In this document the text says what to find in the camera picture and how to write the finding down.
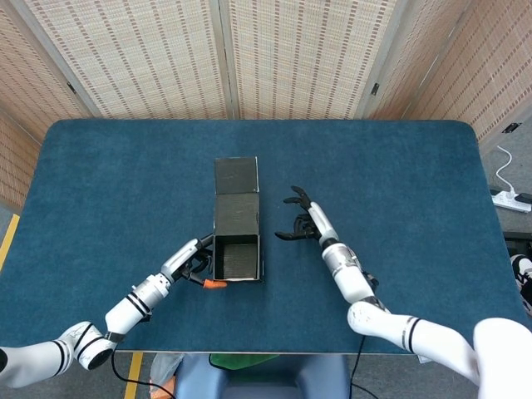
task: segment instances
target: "cable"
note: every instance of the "cable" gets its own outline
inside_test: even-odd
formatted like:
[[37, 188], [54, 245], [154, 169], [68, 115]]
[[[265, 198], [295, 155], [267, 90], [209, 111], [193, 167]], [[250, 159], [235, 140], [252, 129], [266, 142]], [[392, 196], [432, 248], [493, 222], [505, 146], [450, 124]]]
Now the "cable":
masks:
[[351, 379], [350, 379], [350, 383], [351, 385], [349, 386], [349, 399], [351, 399], [351, 396], [352, 396], [352, 388], [355, 387], [355, 388], [358, 388], [360, 389], [361, 391], [364, 391], [365, 393], [367, 393], [368, 395], [371, 395], [372, 397], [374, 397], [375, 399], [379, 399], [377, 395], [375, 395], [373, 392], [371, 392], [370, 390], [366, 389], [365, 387], [361, 387], [360, 385], [358, 384], [355, 384], [352, 379], [355, 377], [355, 371], [357, 370], [358, 368], [358, 362], [360, 361], [360, 355], [362, 354], [362, 348], [364, 347], [364, 342], [366, 341], [366, 336], [363, 335], [362, 336], [362, 340], [360, 341], [360, 346], [358, 347], [358, 353], [357, 353], [357, 360], [355, 361], [355, 367], [352, 368], [352, 372], [351, 372]]
[[360, 389], [361, 391], [364, 391], [365, 393], [367, 393], [371, 397], [374, 397], [375, 399], [379, 399], [377, 395], [375, 395], [373, 392], [369, 391], [365, 387], [361, 387], [360, 385], [357, 385], [357, 384], [351, 384], [351, 385], [352, 385], [352, 387], [355, 387], [355, 388]]
[[130, 380], [129, 378], [124, 378], [123, 376], [121, 376], [118, 373], [118, 371], [116, 370], [116, 366], [115, 366], [115, 351], [113, 351], [113, 353], [111, 354], [111, 366], [113, 368], [113, 372], [115, 373], [115, 376], [119, 380], [122, 380], [123, 382], [133, 382], [134, 384], [139, 384], [139, 385], [146, 385], [147, 387], [156, 387], [156, 388], [159, 388], [159, 389], [163, 390], [164, 392], [166, 392], [168, 395], [170, 395], [171, 398], [177, 399], [174, 396], [173, 393], [171, 393], [170, 391], [166, 390], [161, 385], [154, 384], [153, 382], [143, 382], [143, 381], [137, 381], [137, 380]]
[[505, 180], [504, 178], [500, 177], [499, 175], [499, 172], [501, 172], [506, 166], [508, 166], [509, 164], [512, 163], [512, 154], [505, 150], [504, 148], [502, 148], [500, 145], [497, 146], [497, 148], [503, 152], [505, 152], [509, 157], [510, 159], [508, 160], [508, 162], [506, 162], [504, 165], [502, 165], [496, 172], [495, 172], [495, 175], [501, 179], [502, 181], [504, 181], [509, 187], [510, 187], [510, 193], [512, 193], [513, 195], [515, 195], [515, 190], [514, 190], [514, 186], [508, 181], [508, 180]]

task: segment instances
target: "table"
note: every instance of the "table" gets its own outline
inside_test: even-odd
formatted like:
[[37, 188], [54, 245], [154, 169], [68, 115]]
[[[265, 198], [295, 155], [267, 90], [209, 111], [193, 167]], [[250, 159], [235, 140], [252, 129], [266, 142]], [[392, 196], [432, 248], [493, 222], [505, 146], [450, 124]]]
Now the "table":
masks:
[[[60, 121], [48, 131], [0, 275], [3, 346], [104, 316], [213, 228], [214, 159], [259, 159], [264, 282], [178, 282], [119, 347], [356, 352], [348, 304], [312, 241], [273, 236], [302, 186], [378, 277], [394, 312], [456, 329], [526, 323], [472, 129], [456, 121]], [[399, 353], [382, 340], [364, 352]]]

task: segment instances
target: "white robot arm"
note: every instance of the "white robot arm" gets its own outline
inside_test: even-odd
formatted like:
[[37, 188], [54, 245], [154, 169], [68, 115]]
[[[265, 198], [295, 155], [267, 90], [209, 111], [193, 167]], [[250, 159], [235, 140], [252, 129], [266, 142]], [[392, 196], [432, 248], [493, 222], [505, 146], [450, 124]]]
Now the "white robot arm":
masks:
[[[168, 295], [170, 285], [184, 277], [205, 288], [222, 288], [223, 282], [203, 280], [195, 271], [208, 263], [213, 236], [192, 239], [169, 258], [160, 273], [150, 275], [106, 315], [107, 333], [89, 322], [68, 328], [58, 339], [29, 347], [0, 347], [0, 386], [24, 387], [64, 373], [76, 359], [86, 370], [103, 364], [116, 345]], [[191, 270], [191, 260], [201, 264]]]
[[521, 324], [502, 318], [475, 326], [475, 350], [455, 330], [416, 318], [391, 314], [375, 296], [372, 276], [362, 270], [355, 253], [339, 241], [322, 209], [305, 191], [293, 186], [299, 204], [308, 213], [296, 218], [293, 233], [277, 232], [285, 240], [318, 239], [322, 258], [340, 292], [351, 303], [347, 322], [355, 333], [386, 339], [408, 352], [427, 357], [466, 377], [480, 387], [480, 399], [529, 397], [527, 381], [532, 358], [532, 333]]

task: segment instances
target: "open box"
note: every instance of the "open box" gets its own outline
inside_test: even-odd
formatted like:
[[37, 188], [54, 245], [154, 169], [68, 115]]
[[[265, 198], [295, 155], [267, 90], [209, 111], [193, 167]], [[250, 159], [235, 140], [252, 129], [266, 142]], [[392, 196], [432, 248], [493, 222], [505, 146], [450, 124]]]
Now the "open box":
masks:
[[217, 159], [215, 176], [213, 278], [260, 280], [257, 158]]

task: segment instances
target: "power strip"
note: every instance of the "power strip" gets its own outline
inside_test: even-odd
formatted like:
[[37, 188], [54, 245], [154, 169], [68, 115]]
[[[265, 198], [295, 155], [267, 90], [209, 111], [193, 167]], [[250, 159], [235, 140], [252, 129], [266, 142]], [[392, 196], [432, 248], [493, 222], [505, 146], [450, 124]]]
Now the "power strip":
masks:
[[509, 191], [501, 191], [497, 195], [492, 195], [491, 199], [493, 200], [494, 205], [500, 206], [501, 208], [516, 210], [517, 212], [523, 212], [525, 214], [532, 211], [532, 204], [516, 201], [515, 197], [511, 198]]

